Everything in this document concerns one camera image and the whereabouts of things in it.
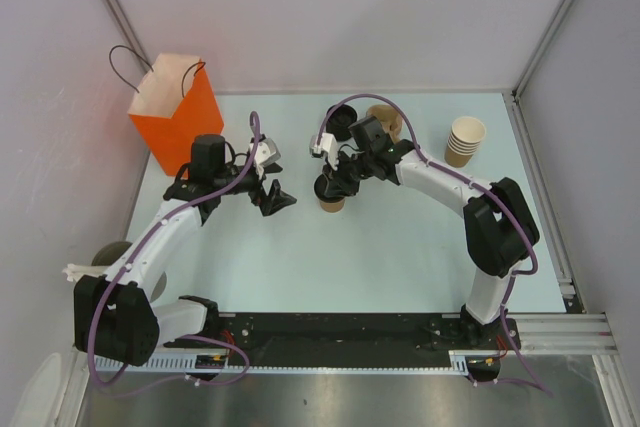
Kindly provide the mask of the black plastic cup lid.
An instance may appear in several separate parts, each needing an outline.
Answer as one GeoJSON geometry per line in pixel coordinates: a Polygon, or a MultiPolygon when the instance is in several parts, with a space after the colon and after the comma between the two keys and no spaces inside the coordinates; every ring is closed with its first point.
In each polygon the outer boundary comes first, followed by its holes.
{"type": "Polygon", "coordinates": [[[325,174],[316,178],[313,189],[318,200],[324,203],[335,204],[347,197],[339,183],[325,174]]]}

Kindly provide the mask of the orange paper bag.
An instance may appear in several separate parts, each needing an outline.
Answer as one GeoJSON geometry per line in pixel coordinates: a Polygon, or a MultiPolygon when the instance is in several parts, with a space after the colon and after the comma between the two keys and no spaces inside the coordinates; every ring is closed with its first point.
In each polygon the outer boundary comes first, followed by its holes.
{"type": "Polygon", "coordinates": [[[138,85],[128,115],[167,176],[190,159],[194,139],[220,134],[224,120],[206,62],[197,55],[161,53],[138,85]]]}

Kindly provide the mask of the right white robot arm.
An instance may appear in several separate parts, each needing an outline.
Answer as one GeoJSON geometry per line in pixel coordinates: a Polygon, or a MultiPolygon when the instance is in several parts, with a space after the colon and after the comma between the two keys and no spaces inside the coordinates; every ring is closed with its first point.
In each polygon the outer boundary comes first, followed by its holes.
{"type": "Polygon", "coordinates": [[[349,131],[357,145],[353,155],[342,152],[329,132],[312,138],[312,156],[324,161],[314,184],[316,196],[340,202],[355,196],[361,181],[377,178],[414,189],[459,215],[476,273],[453,338],[473,348],[486,347],[507,326],[507,303],[522,273],[519,265],[537,260],[533,247],[540,233],[519,185],[508,177],[475,181],[429,158],[414,140],[393,141],[373,116],[351,124],[349,131]]]}

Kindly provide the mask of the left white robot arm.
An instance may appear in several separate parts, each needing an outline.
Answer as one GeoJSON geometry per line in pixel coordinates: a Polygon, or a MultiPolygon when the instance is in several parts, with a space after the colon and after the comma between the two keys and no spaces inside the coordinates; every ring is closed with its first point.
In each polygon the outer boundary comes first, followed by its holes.
{"type": "Polygon", "coordinates": [[[247,160],[237,166],[226,159],[225,138],[200,135],[167,188],[151,224],[96,276],[83,274],[73,291],[74,344],[85,353],[131,366],[145,364],[155,349],[188,336],[197,345],[214,344],[222,322],[216,302],[185,295],[156,307],[154,293],[183,241],[196,233],[225,195],[247,194],[263,216],[295,204],[278,181],[279,150],[260,136],[249,145],[247,160]]]}

